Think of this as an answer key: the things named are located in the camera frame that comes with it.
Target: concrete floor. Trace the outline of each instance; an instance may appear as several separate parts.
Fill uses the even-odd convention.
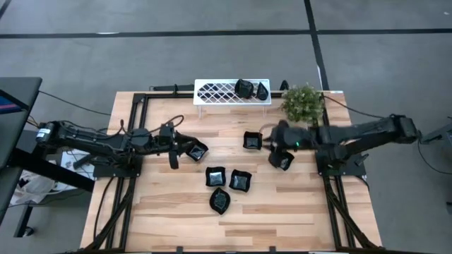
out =
[[[450,1],[312,1],[318,29],[450,28]],[[13,0],[0,33],[131,32],[213,29],[307,29],[303,1],[246,0]],[[452,115],[452,34],[322,35],[330,89],[349,106],[371,114],[406,114],[424,133]],[[41,76],[42,90],[99,111],[110,111],[116,91],[192,83],[196,78],[287,79],[320,89],[308,35],[0,40],[0,76]],[[40,95],[38,121],[67,119],[101,128],[108,119]],[[369,121],[351,114],[354,123]],[[451,148],[422,146],[438,169],[450,171]],[[365,162],[385,247],[450,253],[452,176],[430,170],[415,145],[386,145]],[[0,228],[5,253],[77,249],[89,195],[35,209],[38,232],[13,239],[20,216],[11,208]]]

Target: wooden table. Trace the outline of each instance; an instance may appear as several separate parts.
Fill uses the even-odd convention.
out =
[[[328,96],[345,104],[343,93]],[[128,121],[132,97],[133,92],[117,93],[110,133],[117,132],[120,119]],[[177,130],[197,137],[209,147],[209,152],[199,164],[182,155],[178,170],[170,169],[167,155],[145,157],[136,183],[126,250],[175,251],[177,246],[186,251],[268,250],[269,246],[276,246],[277,250],[334,250],[325,190],[316,173],[314,152],[293,153],[295,160],[289,170],[283,171],[268,163],[268,151],[242,147],[245,131],[258,131],[265,123],[285,118],[278,109],[281,101],[272,99],[265,118],[261,107],[203,107],[203,117],[199,119],[192,99],[151,99],[147,129],[183,114],[185,121]],[[331,125],[350,125],[347,109],[329,100],[326,108]],[[233,169],[253,174],[248,193],[223,188],[231,195],[231,204],[222,216],[208,204],[215,188],[205,186],[206,167],[216,166],[227,169],[227,185]],[[81,247],[93,240],[95,215],[107,182],[108,179],[96,181]],[[343,177],[343,182],[350,215],[371,241],[381,245],[367,187],[353,176]],[[111,214],[115,186],[116,180],[107,191],[98,232]],[[339,215],[338,223],[346,246]],[[118,246],[121,226],[120,219],[114,246]]]

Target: white wire shelf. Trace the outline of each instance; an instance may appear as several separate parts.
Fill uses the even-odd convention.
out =
[[[253,96],[249,99],[240,98],[234,91],[235,83],[238,79],[197,79],[195,80],[195,89],[193,95],[193,105],[249,105],[266,106],[271,105],[270,81],[268,79],[244,79],[253,83]],[[258,99],[255,94],[259,83],[267,89],[268,97],[266,100]]]

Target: green plant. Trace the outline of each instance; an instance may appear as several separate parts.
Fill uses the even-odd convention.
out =
[[[321,93],[309,84],[288,90],[282,98],[284,102],[281,104],[281,109],[291,121],[313,123],[322,115]]]

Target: black desk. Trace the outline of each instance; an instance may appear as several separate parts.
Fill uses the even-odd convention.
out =
[[[30,107],[36,101],[41,78],[0,78],[0,89]],[[42,159],[46,150],[26,152],[16,147],[29,111],[0,115],[0,225],[23,169],[71,186],[93,191],[94,181]]]

